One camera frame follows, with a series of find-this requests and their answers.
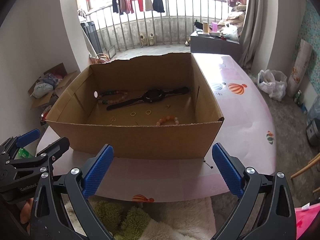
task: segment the pink tablecloth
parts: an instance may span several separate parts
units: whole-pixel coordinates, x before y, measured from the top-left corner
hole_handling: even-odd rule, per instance
[[[276,167],[276,138],[270,111],[250,78],[230,57],[208,57],[201,68],[219,103],[225,121],[214,140],[231,156],[259,173],[272,174]],[[59,136],[49,127],[38,152]],[[54,163],[54,174],[80,167],[92,155],[71,148]],[[204,159],[140,160],[114,158],[97,195],[131,201],[134,197],[155,202],[190,200],[227,192],[211,149]]]

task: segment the balcony railing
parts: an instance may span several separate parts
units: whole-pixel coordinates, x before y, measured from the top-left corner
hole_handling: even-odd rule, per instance
[[[118,51],[142,47],[140,33],[148,39],[154,34],[155,45],[185,43],[195,30],[194,21],[212,21],[227,17],[231,7],[226,0],[163,0],[164,13],[140,12],[138,1],[133,0],[135,13],[113,13],[112,4],[91,10],[87,20],[94,21],[101,47]]]

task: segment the teal wallpaper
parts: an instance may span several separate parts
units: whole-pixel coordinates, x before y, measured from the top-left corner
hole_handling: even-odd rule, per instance
[[[301,39],[304,39],[313,46],[306,75],[308,75],[316,92],[320,94],[320,16],[309,0],[306,3],[306,12],[298,34],[293,54],[294,60],[297,58]]]

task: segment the metal screw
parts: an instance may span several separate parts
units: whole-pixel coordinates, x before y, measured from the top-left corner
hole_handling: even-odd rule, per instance
[[[76,175],[76,174],[78,174],[79,173],[79,169],[78,168],[73,168],[72,170],[71,170],[71,174],[73,174],[73,175]]]
[[[277,173],[277,176],[278,176],[279,178],[284,178],[284,174],[283,174],[281,171],[279,171],[279,172]]]
[[[254,168],[251,168],[251,167],[247,168],[247,173],[254,174],[255,173]]]
[[[41,178],[43,178],[43,179],[45,179],[48,176],[49,176],[49,174],[47,172],[44,172],[41,174]]]

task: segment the beaded bracelet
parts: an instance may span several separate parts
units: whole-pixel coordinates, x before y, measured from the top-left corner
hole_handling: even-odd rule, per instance
[[[167,116],[167,117],[163,117],[163,118],[159,119],[159,121],[156,123],[156,125],[159,126],[168,120],[174,120],[175,124],[179,124],[178,117],[174,117],[173,115],[171,115],[171,116]]]
[[[115,99],[115,100],[101,100],[101,98],[103,96],[115,95],[115,94],[123,94],[123,96],[118,98],[118,99]],[[98,103],[99,104],[105,104],[105,105],[107,105],[107,104],[117,104],[117,103],[125,100],[127,98],[127,96],[128,96],[128,92],[126,92],[126,91],[121,91],[121,90],[107,91],[107,92],[101,93],[98,96],[98,98],[99,98]]]

